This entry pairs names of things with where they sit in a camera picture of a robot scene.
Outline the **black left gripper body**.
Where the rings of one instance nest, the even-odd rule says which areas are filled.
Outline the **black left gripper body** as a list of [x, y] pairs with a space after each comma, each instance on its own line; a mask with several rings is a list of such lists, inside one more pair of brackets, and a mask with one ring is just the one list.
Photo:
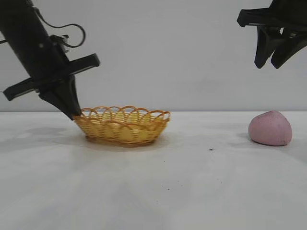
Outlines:
[[4, 91], [9, 101], [100, 65], [96, 54], [73, 61], [68, 60], [59, 43], [53, 41], [44, 28], [27, 29], [22, 26], [2, 32], [30, 76], [29, 79], [10, 86]]

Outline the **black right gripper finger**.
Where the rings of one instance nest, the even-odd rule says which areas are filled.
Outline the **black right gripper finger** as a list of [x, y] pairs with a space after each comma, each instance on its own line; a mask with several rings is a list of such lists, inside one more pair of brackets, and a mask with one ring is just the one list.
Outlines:
[[283, 44], [283, 36], [280, 30], [281, 27], [257, 27], [257, 50], [254, 59], [257, 68], [262, 68], [274, 51]]
[[307, 46], [307, 34], [297, 34], [292, 38], [287, 38], [286, 41], [278, 46], [271, 58], [272, 65], [279, 69], [287, 60], [294, 54]]

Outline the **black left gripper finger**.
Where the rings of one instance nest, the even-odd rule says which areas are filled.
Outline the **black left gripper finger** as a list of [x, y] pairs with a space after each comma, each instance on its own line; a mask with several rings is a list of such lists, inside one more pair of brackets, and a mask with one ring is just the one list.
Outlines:
[[75, 112], [75, 90], [69, 85], [57, 85], [39, 93], [39, 97], [73, 120]]
[[76, 92], [76, 78], [74, 75], [65, 77], [58, 83], [56, 86], [56, 95], [58, 98], [57, 108], [64, 114], [81, 114], [81, 108]]

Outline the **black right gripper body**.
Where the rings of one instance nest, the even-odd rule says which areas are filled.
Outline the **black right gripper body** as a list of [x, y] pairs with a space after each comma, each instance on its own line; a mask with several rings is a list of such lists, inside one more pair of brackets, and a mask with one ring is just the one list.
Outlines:
[[274, 0], [268, 8], [242, 9], [237, 22], [241, 27], [264, 26], [307, 31], [306, 0]]

